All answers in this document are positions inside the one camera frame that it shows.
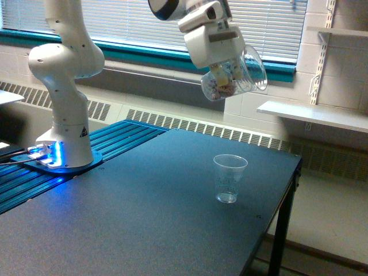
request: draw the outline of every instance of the radiator vent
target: radiator vent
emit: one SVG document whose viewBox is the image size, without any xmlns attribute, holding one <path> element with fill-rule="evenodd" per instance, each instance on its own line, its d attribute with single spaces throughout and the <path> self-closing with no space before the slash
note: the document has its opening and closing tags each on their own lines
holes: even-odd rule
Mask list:
<svg viewBox="0 0 368 276">
<path fill-rule="evenodd" d="M 0 82 L 0 90 L 18 94 L 24 97 L 23 103 L 52 109 L 52 102 L 48 91 L 27 86 L 16 85 L 8 82 Z M 88 117 L 105 121 L 111 104 L 97 101 L 88 101 Z"/>
<path fill-rule="evenodd" d="M 303 167 L 310 170 L 360 181 L 368 180 L 368 155 L 347 151 L 342 152 L 338 148 L 319 147 L 318 144 L 309 145 L 294 143 L 270 135 L 244 131 L 224 125 L 191 120 L 188 118 L 175 118 L 172 115 L 165 116 L 164 114 L 143 113 L 136 109 L 130 109 L 126 118 L 148 122 L 160 127 L 180 128 L 187 131 L 218 136 L 224 139 L 255 144 L 272 150 L 290 152 L 292 154 L 301 155 L 303 157 Z"/>
</svg>

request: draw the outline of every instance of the white shelf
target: white shelf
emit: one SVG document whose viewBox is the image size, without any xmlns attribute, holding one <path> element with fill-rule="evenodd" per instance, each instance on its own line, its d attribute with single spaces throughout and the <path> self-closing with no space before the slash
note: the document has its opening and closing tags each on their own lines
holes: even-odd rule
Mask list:
<svg viewBox="0 0 368 276">
<path fill-rule="evenodd" d="M 336 29 L 336 28 L 321 28 L 321 27 L 307 27 L 307 30 L 314 30 L 320 33 L 332 33 L 339 36 L 360 36 L 368 37 L 368 31 L 364 30 L 348 30 L 348 29 Z"/>
<path fill-rule="evenodd" d="M 258 112 L 368 133 L 368 114 L 292 101 L 267 101 Z"/>
<path fill-rule="evenodd" d="M 0 90 L 0 105 L 7 104 L 9 102 L 21 101 L 22 99 L 24 98 L 18 94 Z"/>
</svg>

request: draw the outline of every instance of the window blind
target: window blind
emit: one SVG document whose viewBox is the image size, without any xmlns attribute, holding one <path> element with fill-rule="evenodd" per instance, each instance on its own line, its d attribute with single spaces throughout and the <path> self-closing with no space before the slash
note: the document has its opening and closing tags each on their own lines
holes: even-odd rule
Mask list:
<svg viewBox="0 0 368 276">
<path fill-rule="evenodd" d="M 307 0 L 229 0 L 246 43 L 263 60 L 296 63 Z M 3 28 L 51 33 L 42 0 L 1 0 Z M 147 0 L 82 0 L 94 40 L 186 51 L 177 22 L 159 21 Z"/>
</svg>

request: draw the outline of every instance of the windowsill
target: windowsill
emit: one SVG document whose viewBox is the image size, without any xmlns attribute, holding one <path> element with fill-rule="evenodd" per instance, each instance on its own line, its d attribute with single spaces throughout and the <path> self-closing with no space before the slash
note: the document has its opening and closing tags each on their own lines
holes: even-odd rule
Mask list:
<svg viewBox="0 0 368 276">
<path fill-rule="evenodd" d="M 54 34 L 0 29 L 0 43 L 37 46 L 54 42 L 61 42 L 60 37 Z M 197 69 L 191 62 L 189 54 L 186 52 L 109 43 L 105 41 L 94 40 L 94 42 L 102 49 L 105 57 L 108 59 L 149 66 L 176 68 L 198 74 L 203 74 L 208 71 L 207 68 Z M 266 68 L 267 77 L 271 81 L 292 82 L 294 79 L 295 65 L 264 62 L 264 66 Z"/>
</svg>

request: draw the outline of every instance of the clear plastic cup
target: clear plastic cup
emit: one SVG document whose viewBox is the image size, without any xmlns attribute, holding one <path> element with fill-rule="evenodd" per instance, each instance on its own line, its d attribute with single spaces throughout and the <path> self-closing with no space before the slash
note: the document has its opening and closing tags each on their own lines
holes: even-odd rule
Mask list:
<svg viewBox="0 0 368 276">
<path fill-rule="evenodd" d="M 266 69 L 250 45 L 246 45 L 237 58 L 213 64 L 210 68 L 201 79 L 202 91 L 210 101 L 267 88 Z"/>
<path fill-rule="evenodd" d="M 216 199 L 223 203 L 234 203 L 239 187 L 244 179 L 248 161 L 231 154 L 221 154 L 213 158 Z"/>
</svg>

